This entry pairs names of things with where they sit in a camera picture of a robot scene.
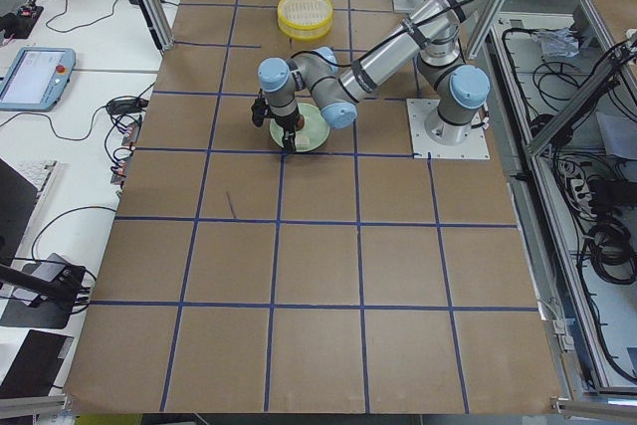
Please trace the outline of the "lower yellow steamer layer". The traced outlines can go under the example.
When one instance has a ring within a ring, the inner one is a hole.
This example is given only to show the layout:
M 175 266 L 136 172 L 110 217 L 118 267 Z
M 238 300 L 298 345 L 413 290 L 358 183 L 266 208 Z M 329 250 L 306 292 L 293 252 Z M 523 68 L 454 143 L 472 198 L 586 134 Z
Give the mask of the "lower yellow steamer layer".
M 278 27 L 298 41 L 313 41 L 327 35 L 333 23 L 330 0 L 280 0 L 277 5 Z

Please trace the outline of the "light green plate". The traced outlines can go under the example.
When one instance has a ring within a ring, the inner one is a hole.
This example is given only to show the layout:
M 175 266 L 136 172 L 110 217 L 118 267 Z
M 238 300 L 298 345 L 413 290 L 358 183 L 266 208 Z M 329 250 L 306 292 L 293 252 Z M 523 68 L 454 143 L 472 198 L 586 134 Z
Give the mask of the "light green plate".
M 296 152 L 307 152 L 320 147 L 328 138 L 330 127 L 323 119 L 318 107 L 298 103 L 301 116 L 304 118 L 304 127 L 296 132 Z

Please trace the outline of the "black power brick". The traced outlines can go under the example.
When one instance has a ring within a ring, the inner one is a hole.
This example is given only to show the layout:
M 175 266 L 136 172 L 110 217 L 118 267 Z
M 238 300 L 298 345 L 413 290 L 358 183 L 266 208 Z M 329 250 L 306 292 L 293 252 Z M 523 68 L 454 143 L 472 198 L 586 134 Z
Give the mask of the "black power brick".
M 106 104 L 106 111 L 110 115 L 138 113 L 148 106 L 146 99 L 114 99 Z

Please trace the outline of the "white keyboard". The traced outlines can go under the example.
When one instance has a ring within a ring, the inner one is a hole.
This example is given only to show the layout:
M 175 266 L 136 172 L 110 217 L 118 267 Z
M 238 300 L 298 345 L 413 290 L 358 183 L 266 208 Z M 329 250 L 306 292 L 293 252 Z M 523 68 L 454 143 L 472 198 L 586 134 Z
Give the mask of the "white keyboard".
M 36 198 L 46 196 L 55 182 L 61 164 L 52 159 L 20 162 L 15 169 L 36 187 Z

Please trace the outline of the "blue teach pendant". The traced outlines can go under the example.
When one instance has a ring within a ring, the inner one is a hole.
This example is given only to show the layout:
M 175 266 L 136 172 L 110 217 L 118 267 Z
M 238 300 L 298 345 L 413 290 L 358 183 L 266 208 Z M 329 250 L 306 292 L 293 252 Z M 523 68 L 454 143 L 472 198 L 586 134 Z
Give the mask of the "blue teach pendant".
M 60 100 L 76 64 L 68 48 L 21 48 L 1 82 L 3 111 L 50 111 Z

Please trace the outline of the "aluminium side frame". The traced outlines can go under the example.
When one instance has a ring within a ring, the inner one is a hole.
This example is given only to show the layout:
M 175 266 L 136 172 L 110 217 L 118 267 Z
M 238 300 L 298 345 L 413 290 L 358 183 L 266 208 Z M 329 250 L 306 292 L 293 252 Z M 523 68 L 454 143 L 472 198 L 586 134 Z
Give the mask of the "aluminium side frame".
M 483 54 L 581 391 L 636 395 L 636 0 L 496 0 Z

